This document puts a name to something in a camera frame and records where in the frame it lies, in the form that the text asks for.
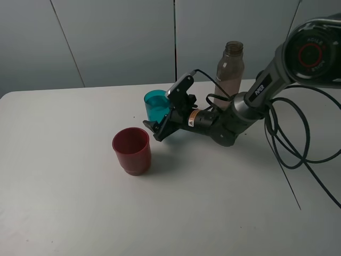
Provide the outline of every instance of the red ring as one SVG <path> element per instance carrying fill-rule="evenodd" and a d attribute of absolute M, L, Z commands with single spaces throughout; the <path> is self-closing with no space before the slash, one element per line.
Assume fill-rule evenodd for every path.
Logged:
<path fill-rule="evenodd" d="M 307 46 L 314 46 L 314 47 L 316 47 L 316 48 L 319 50 L 319 58 L 318 58 L 318 60 L 317 60 L 315 63 L 311 64 L 311 65 L 307 65 L 307 64 L 304 63 L 303 60 L 302 60 L 302 52 L 303 52 L 303 50 L 304 50 Z M 305 45 L 303 45 L 303 47 L 302 47 L 302 48 L 299 50 L 299 52 L 298 52 L 298 59 L 299 59 L 299 62 L 301 63 L 301 65 L 302 65 L 303 67 L 306 67 L 306 68 L 314 67 L 314 66 L 316 66 L 317 64 L 319 64 L 320 61 L 321 61 L 321 59 L 322 59 L 322 50 L 321 50 L 321 48 L 320 48 L 317 44 L 313 44 L 313 43 L 305 44 Z"/>

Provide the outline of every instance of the orange label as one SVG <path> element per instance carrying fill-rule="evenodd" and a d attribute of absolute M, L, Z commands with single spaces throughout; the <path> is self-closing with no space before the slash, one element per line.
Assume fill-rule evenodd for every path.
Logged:
<path fill-rule="evenodd" d="M 193 110 L 193 112 L 190 114 L 190 117 L 188 118 L 188 126 L 194 127 L 194 119 L 196 119 L 196 116 L 199 112 L 199 109 Z"/>

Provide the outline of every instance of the robotic arm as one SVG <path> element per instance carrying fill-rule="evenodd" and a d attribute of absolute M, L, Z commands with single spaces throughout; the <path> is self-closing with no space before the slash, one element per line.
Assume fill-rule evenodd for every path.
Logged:
<path fill-rule="evenodd" d="M 158 122 L 143 121 L 157 141 L 178 129 L 210 136 L 232 146 L 238 135 L 267 111 L 266 103 L 297 82 L 311 87 L 341 89 L 341 13 L 310 20 L 297 27 L 281 44 L 267 68 L 248 92 L 234 96 L 223 111 L 197 109 L 195 95 L 187 95 L 196 71 L 183 75 L 166 93 L 171 110 Z"/>

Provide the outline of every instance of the plastic bottle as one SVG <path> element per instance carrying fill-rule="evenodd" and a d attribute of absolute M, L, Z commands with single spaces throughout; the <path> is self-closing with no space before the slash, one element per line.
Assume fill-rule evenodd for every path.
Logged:
<path fill-rule="evenodd" d="M 223 57 L 218 63 L 216 81 L 228 95 L 232 96 L 239 92 L 243 72 L 243 44 L 230 41 L 226 44 Z M 214 93 L 226 97 L 218 87 L 215 88 Z M 214 104 L 221 109 L 226 109 L 230 103 L 214 99 Z"/>

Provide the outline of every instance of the red plastic cup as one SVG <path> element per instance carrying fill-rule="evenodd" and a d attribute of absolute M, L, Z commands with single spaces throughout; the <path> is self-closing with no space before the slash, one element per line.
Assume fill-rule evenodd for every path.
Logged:
<path fill-rule="evenodd" d="M 118 132 L 112 140 L 112 148 L 128 174 L 138 176 L 149 169 L 151 152 L 145 130 L 131 127 Z"/>

